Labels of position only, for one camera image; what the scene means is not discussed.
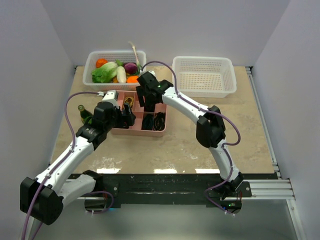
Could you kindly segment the pink divided organizer tray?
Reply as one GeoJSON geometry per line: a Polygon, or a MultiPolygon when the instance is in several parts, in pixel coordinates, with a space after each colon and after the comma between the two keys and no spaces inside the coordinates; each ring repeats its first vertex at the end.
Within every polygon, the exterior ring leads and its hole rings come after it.
{"type": "Polygon", "coordinates": [[[130,135],[130,136],[144,136],[144,137],[162,137],[166,131],[166,120],[167,120],[167,106],[164,103],[157,103],[154,107],[154,110],[147,112],[144,107],[140,107],[138,100],[138,95],[135,91],[124,91],[118,90],[118,104],[123,108],[125,99],[132,97],[133,106],[132,112],[135,115],[136,119],[133,126],[129,128],[113,128],[111,133],[114,135],[130,135]],[[152,115],[155,117],[158,113],[164,114],[164,127],[162,130],[155,130],[155,127],[152,127],[152,130],[143,129],[143,120],[147,115],[152,115]]]}

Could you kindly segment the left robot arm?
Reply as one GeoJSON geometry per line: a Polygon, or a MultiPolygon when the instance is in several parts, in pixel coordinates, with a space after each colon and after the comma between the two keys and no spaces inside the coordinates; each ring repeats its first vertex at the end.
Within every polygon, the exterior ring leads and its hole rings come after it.
{"type": "Polygon", "coordinates": [[[36,178],[26,177],[20,184],[20,210],[40,222],[51,225],[64,207],[78,197],[90,193],[99,196],[104,190],[102,177],[87,170],[74,183],[66,183],[77,166],[107,138],[113,128],[133,126],[135,115],[129,104],[121,109],[117,104],[102,101],[94,108],[75,134],[63,154],[36,178]]]}

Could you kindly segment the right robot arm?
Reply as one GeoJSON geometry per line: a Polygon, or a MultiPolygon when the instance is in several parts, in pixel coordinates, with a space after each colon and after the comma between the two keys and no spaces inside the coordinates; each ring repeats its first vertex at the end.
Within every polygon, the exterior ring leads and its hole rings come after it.
{"type": "Polygon", "coordinates": [[[176,86],[167,80],[158,81],[149,71],[137,78],[136,87],[139,104],[142,107],[163,103],[188,117],[196,126],[196,139],[200,145],[207,148],[219,169],[221,183],[216,188],[233,197],[241,190],[244,180],[242,173],[236,167],[226,141],[224,120],[229,119],[221,114],[217,106],[211,108],[196,102],[178,91],[176,86]]]}

